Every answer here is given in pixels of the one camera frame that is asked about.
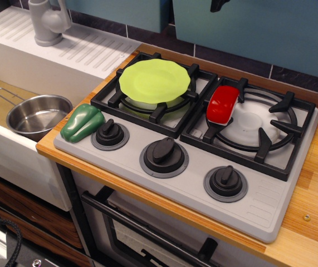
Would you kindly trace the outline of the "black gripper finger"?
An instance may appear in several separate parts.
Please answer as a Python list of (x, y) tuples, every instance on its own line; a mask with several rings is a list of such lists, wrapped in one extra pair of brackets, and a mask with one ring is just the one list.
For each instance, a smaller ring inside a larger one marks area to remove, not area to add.
[(230, 0), (211, 0), (210, 12), (219, 12)]

